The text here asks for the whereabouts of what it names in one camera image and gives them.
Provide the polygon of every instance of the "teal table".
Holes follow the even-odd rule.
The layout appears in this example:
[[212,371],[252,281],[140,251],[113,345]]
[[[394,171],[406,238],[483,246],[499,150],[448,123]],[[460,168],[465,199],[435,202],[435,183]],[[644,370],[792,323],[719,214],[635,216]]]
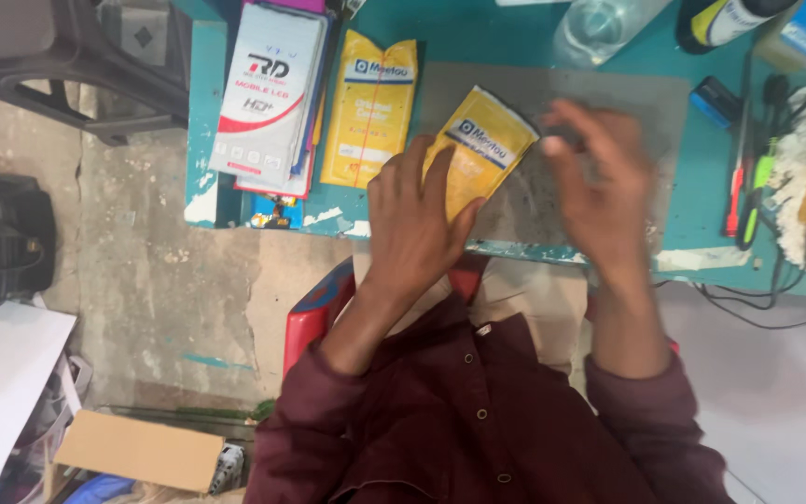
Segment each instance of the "teal table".
[[[195,20],[185,220],[211,228],[242,226],[250,219],[250,197],[231,189],[232,177],[207,170],[239,5],[237,1],[216,0],[173,2]],[[600,71],[670,75],[692,85],[707,75],[715,75],[727,87],[739,90],[743,58],[751,46],[751,37],[746,35],[707,55],[688,56],[674,40],[678,4],[679,0],[674,0]],[[557,4],[501,8],[493,0],[368,0],[347,28],[385,47],[399,40],[423,41],[427,61],[550,67],[555,65],[554,29],[567,7]],[[329,96],[333,96],[337,66],[336,63],[330,75]],[[765,63],[755,63],[755,89],[760,89],[770,71]],[[805,82],[806,75],[792,77],[793,84]],[[418,110],[419,96],[413,124],[418,122]],[[697,109],[688,108],[662,247],[666,252],[658,257],[661,261],[655,266],[657,278],[769,290],[778,255],[769,230],[761,227],[751,258],[744,261],[734,259],[730,253],[733,240],[720,235],[731,175],[731,143],[729,133],[715,127]],[[366,238],[365,191],[319,182],[322,147],[306,201],[305,226],[299,231]],[[481,240],[470,242],[467,248],[508,258],[585,263],[569,246]],[[690,269],[677,269],[681,266]],[[806,277],[792,292],[806,295]]]

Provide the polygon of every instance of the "maroon shirt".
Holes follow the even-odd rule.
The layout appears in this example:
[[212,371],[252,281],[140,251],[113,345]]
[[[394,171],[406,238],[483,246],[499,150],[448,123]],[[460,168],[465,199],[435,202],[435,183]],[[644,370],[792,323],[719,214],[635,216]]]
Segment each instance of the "maroon shirt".
[[596,416],[537,362],[522,315],[489,326],[453,294],[359,378],[311,346],[257,429],[244,504],[732,502],[678,357],[645,380],[588,358]]

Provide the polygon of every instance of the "concrete floor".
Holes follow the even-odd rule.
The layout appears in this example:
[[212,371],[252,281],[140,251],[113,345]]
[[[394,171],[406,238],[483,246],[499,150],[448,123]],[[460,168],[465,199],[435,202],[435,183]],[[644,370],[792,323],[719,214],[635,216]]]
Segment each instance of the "concrete floor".
[[37,177],[55,206],[56,280],[43,298],[80,316],[69,345],[94,368],[87,406],[277,396],[287,312],[350,255],[340,239],[187,226],[185,135],[111,148],[0,102],[0,171]]

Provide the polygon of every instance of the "green screwdriver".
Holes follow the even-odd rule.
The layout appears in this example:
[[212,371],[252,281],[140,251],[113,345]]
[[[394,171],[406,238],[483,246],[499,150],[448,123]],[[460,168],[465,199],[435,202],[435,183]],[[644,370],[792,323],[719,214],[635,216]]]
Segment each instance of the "green screwdriver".
[[764,199],[764,187],[767,186],[777,160],[779,120],[788,99],[788,91],[789,81],[785,75],[770,75],[764,83],[764,104],[771,115],[769,139],[766,152],[757,159],[753,177],[748,178],[750,184],[746,188],[743,218],[739,222],[739,232],[736,233],[737,245],[741,250],[751,248],[757,235],[757,213]]

